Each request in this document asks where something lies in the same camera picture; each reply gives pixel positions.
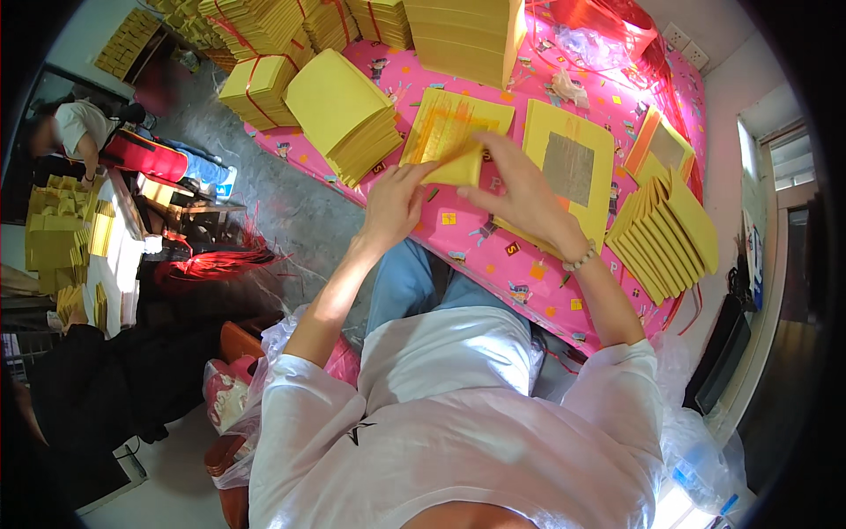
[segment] pink tablecloth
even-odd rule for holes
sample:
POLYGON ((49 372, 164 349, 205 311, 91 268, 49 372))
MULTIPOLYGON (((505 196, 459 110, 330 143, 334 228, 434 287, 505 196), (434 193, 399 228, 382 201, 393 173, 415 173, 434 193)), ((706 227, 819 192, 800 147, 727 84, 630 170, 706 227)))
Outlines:
MULTIPOLYGON (((543 57, 555 64, 566 65, 560 52, 552 44, 552 18, 545 9, 538 10, 537 42, 532 41, 529 31, 520 49, 520 59, 514 65, 514 83, 509 91, 500 91, 489 86, 424 70, 413 50, 402 52, 371 41, 350 44, 343 52, 355 66, 371 76, 369 65, 380 58, 388 60, 382 70, 381 79, 374 82, 394 100, 400 114, 397 129, 407 134, 415 120, 423 89, 428 86, 463 93, 487 101, 514 106, 514 122, 508 134, 518 144, 523 141, 526 118, 526 104, 529 98, 539 99, 564 108, 572 113, 605 126, 614 135, 617 150, 614 157, 613 182, 618 187, 618 207, 628 193, 637 189, 637 184, 625 175, 618 165, 629 154, 637 138, 640 121, 648 105, 654 104, 648 92, 632 91, 619 72, 606 72, 606 80, 597 74, 577 69, 570 65, 571 77, 587 90, 590 110, 576 108, 572 102, 562 103, 556 96, 548 95, 545 83, 550 83, 555 69, 542 61, 535 45, 543 57)), ((699 72, 677 51, 667 55, 673 69, 673 82, 682 108, 688 133, 696 150, 700 173, 704 174, 706 151, 705 103, 699 72)), ((247 132, 265 150, 280 156, 283 160, 300 168, 313 178, 364 206, 367 194, 376 182, 376 175, 383 167, 397 163, 402 147, 368 174, 355 189, 337 181, 321 155, 296 128, 278 128, 257 131, 249 124, 247 132)), ((493 163, 483 163, 480 186, 495 190, 501 184, 493 163)), ((613 196, 615 190, 609 190, 613 196)), ((430 185, 426 190, 426 202, 420 224, 412 237, 423 246, 451 263, 460 272, 472 277, 497 297, 513 306, 518 312, 544 328, 566 339, 587 355, 602 345, 591 325, 591 317, 582 301, 579 285, 562 270, 561 262, 554 256, 538 250, 521 238, 504 229, 493 229, 486 212, 471 206, 455 194, 455 188, 448 185, 430 185)), ((614 200, 609 209, 613 209, 614 200)), ((613 216, 609 213, 609 226, 613 216)), ((672 300, 656 306, 646 296, 637 281, 626 272, 619 259, 604 247, 602 260, 618 278, 626 295, 641 317, 647 336, 661 328, 670 312, 672 300)))

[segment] hand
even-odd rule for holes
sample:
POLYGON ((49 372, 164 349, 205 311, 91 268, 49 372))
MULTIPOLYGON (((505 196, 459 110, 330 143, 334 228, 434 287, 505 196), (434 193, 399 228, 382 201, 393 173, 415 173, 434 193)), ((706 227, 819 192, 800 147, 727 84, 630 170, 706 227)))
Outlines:
POLYGON ((367 196, 365 223, 354 244, 378 258, 405 239, 420 221, 426 190, 420 182, 436 167, 429 162, 387 168, 367 196))
POLYGON ((526 233, 553 243, 566 259, 580 259, 589 246, 579 221, 558 203, 535 163, 505 136, 480 132, 474 137, 490 151, 508 190, 495 196, 476 187, 460 187, 459 195, 526 233))

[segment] person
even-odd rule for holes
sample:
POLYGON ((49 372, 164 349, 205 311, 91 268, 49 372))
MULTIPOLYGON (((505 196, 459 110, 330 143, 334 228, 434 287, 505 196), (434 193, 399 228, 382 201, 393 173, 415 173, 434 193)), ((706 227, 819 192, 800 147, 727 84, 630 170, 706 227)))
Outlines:
MULTIPOLYGON (((130 121, 143 121, 146 113, 140 105, 135 103, 127 109, 135 114, 130 121)), ((121 119, 107 118, 84 99, 67 96, 35 110, 20 132, 21 150, 30 158, 58 152, 68 160, 84 163, 82 184, 86 188, 93 185, 100 164, 171 182, 193 179, 203 191, 237 174, 235 167, 222 167, 219 158, 180 141, 157 140, 143 128, 137 133, 126 130, 120 126, 121 119)))
POLYGON ((221 318, 133 327, 106 340, 74 311, 61 342, 16 386, 35 438, 62 455, 111 458, 137 435, 152 444, 165 424, 203 402, 206 362, 219 357, 221 318))
POLYGON ((648 527, 662 471, 656 357, 612 274, 538 167, 484 133, 508 187, 459 188, 570 263, 605 348, 561 405, 529 396, 529 322, 454 274, 438 305, 405 239, 435 165, 386 170, 364 225, 272 366, 250 476, 250 527, 648 527), (382 259, 358 390, 323 370, 382 259))

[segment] white t-shirt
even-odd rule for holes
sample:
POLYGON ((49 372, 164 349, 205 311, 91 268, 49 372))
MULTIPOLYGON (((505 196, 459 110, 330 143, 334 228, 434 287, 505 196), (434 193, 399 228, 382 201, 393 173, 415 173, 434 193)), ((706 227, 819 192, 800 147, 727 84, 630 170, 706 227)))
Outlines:
POLYGON ((59 105, 54 117, 58 121, 65 155, 74 160, 82 160, 76 146, 86 132, 97 144, 97 150, 101 151, 106 146, 108 136, 118 126, 117 121, 107 118, 94 103, 82 99, 59 105))
POLYGON ((563 405, 532 399, 530 337, 507 311, 385 323, 359 391, 282 355, 265 389, 250 527, 397 529, 434 505, 494 504, 559 527, 647 527, 662 469, 646 340, 594 354, 563 405))

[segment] plastic bag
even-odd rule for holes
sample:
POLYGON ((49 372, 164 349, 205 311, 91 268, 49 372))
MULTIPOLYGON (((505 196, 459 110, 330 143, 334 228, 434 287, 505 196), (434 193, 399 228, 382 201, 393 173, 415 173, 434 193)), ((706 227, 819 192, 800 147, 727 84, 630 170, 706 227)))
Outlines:
POLYGON ((667 475, 697 508, 713 515, 735 512, 746 487, 743 443, 737 432, 721 447, 702 416, 683 408, 684 390, 695 365, 679 336, 656 333, 650 340, 658 359, 656 384, 664 403, 661 452, 667 475))
POLYGON ((226 362, 216 358, 206 363, 203 396, 206 398, 206 414, 217 433, 225 432, 241 417, 248 387, 226 362))
POLYGON ((590 69, 625 68, 632 62, 622 42, 602 36, 596 30, 571 30, 564 24, 556 24, 552 32, 558 47, 569 55, 581 58, 590 69))
MULTIPOLYGON (((225 432, 226 435, 239 435, 245 439, 244 445, 236 454, 236 462, 230 466, 220 477, 212 476, 211 479, 219 489, 246 487, 250 484, 250 471, 253 466, 253 454, 261 436, 261 396, 264 389, 273 380, 273 366, 279 360, 279 356, 285 350, 285 345, 291 338, 291 334, 297 328, 300 318, 305 313, 308 305, 301 305, 293 314, 284 318, 276 325, 261 332, 261 350, 265 356, 259 359, 258 365, 253 373, 253 379, 247 390, 247 399, 244 404, 244 413, 225 432)), ((349 342, 341 335, 335 344, 332 355, 326 364, 325 370, 353 387, 358 382, 360 370, 360 358, 353 352, 349 342)))
POLYGON ((739 492, 746 489, 740 436, 735 432, 720 448, 698 413, 687 408, 671 413, 661 434, 669 477, 697 508, 712 515, 730 513, 739 492))
POLYGON ((552 90, 561 97, 564 102, 573 100, 576 107, 590 108, 591 104, 587 99, 587 90, 576 86, 570 80, 570 74, 566 69, 561 68, 561 71, 552 76, 552 90))

